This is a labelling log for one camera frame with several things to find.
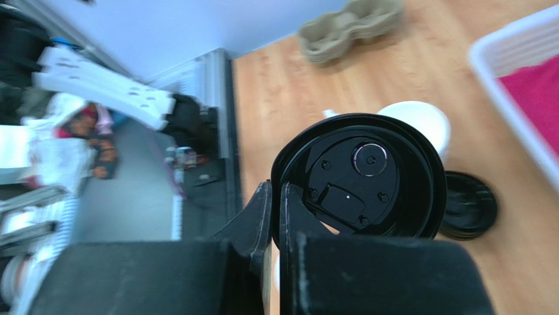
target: white plastic basket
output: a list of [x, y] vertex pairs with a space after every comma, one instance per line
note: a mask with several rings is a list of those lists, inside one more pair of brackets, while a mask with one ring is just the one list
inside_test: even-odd
[[559, 157], [520, 109], [499, 77], [559, 54], [559, 5], [479, 39], [470, 64], [495, 107], [559, 193]]

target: white cup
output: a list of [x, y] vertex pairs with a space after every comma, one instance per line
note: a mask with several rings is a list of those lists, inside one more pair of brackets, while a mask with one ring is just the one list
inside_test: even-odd
[[450, 122], [437, 107], [416, 100], [399, 102], [380, 110], [377, 114], [399, 119], [422, 133], [446, 161], [450, 143]]

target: gray surface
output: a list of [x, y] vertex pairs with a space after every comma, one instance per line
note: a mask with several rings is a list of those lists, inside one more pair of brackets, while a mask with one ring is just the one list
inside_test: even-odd
[[90, 178], [85, 184], [72, 243], [171, 239], [174, 190], [147, 135], [132, 120], [115, 130], [116, 176]]

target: wooden table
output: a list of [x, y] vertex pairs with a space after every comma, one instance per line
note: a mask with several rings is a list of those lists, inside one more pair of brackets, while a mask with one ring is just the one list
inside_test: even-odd
[[[467, 62], [475, 40], [556, 0], [408, 0], [398, 31], [324, 68], [288, 37], [234, 61], [245, 202], [282, 147], [322, 110], [375, 113], [403, 100], [441, 108], [452, 124], [447, 169], [494, 187], [498, 223], [462, 243], [498, 314], [559, 314], [559, 198], [487, 98]], [[279, 314], [271, 290], [270, 314]]]

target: molded pulp tray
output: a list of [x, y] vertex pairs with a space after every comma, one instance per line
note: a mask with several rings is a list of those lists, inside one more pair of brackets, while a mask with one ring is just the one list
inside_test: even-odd
[[559, 5], [479, 39], [470, 50], [470, 64], [495, 107], [559, 193], [559, 157], [499, 81], [499, 77], [557, 54]]
[[297, 36], [310, 62], [340, 58], [353, 41], [369, 41], [392, 31], [402, 21], [402, 0], [352, 0], [340, 12], [326, 13], [305, 23]]

